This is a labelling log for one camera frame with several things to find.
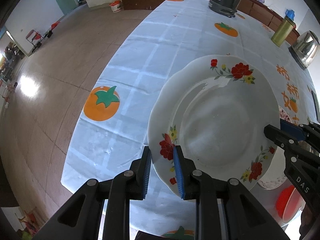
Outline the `pink plastic bowl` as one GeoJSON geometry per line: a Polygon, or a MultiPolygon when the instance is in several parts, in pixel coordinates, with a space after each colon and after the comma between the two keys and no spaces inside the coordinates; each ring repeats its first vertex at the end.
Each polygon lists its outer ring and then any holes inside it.
{"type": "Polygon", "coordinates": [[[300,210],[304,200],[298,190],[290,185],[281,191],[276,201],[276,211],[283,223],[288,223],[300,210]]]}

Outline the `stainless electric kettle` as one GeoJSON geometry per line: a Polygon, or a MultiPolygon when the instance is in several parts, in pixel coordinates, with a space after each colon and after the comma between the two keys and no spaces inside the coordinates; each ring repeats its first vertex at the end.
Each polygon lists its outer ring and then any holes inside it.
{"type": "Polygon", "coordinates": [[[319,39],[310,30],[300,35],[289,47],[289,52],[302,69],[307,69],[310,66],[318,51],[319,39]]]}

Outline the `blue thermos bottle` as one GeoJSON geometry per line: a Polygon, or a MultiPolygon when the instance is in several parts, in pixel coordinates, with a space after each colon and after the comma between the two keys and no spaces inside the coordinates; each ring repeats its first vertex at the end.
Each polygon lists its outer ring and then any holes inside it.
{"type": "Polygon", "coordinates": [[[295,11],[292,9],[286,9],[285,11],[286,17],[288,17],[290,20],[294,21],[295,18],[295,11]]]}

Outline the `green gold tumbler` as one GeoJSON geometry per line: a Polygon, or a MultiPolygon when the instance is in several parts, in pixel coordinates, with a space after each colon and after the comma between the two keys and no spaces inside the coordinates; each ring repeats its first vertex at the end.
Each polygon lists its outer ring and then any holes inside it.
{"type": "Polygon", "coordinates": [[[271,41],[278,47],[280,47],[291,31],[296,28],[296,24],[291,18],[285,16],[276,32],[271,37],[271,41]]]}

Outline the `red folding chair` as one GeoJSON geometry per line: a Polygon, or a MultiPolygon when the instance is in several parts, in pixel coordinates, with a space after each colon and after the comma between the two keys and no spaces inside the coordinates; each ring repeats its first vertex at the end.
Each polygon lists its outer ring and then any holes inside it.
{"type": "Polygon", "coordinates": [[[43,36],[38,31],[32,29],[25,39],[33,46],[31,50],[32,54],[42,46],[43,36]]]}

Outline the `red flower white plate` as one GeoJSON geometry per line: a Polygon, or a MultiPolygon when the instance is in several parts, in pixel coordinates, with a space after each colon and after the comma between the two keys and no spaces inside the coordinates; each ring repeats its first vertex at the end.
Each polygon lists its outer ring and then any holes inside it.
{"type": "Polygon", "coordinates": [[[252,189],[268,170],[276,145],[264,135],[280,126],[278,103],[266,77],[245,60],[207,55],[191,61],[163,86],[148,123],[157,176],[178,194],[174,148],[219,180],[252,189]]]}

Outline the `persimmon print tablecloth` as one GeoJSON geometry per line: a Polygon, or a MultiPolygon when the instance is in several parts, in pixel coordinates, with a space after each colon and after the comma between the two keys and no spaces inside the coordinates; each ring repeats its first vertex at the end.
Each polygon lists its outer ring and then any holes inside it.
{"type": "Polygon", "coordinates": [[[287,43],[254,18],[227,18],[207,0],[167,0],[124,41],[94,88],[115,87],[120,105],[111,118],[81,113],[68,147],[61,183],[76,192],[87,180],[108,180],[127,170],[147,143],[151,109],[169,77],[205,55],[234,55],[268,79],[278,104],[297,123],[316,120],[313,79],[291,56],[287,43]]]}

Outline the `pink floral rim plate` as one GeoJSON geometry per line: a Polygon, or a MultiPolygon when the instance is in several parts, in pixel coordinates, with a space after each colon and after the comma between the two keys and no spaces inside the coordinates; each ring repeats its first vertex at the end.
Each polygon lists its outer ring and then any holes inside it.
{"type": "Polygon", "coordinates": [[[280,187],[287,180],[284,170],[284,150],[277,147],[267,172],[259,179],[258,184],[265,190],[273,190],[280,187]]]}

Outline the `white orange bucket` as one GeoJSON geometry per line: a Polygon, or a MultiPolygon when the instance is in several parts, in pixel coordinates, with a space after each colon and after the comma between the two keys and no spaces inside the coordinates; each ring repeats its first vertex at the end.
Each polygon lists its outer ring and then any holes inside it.
{"type": "Polygon", "coordinates": [[[112,12],[119,12],[122,9],[121,0],[113,1],[109,4],[112,12]]]}

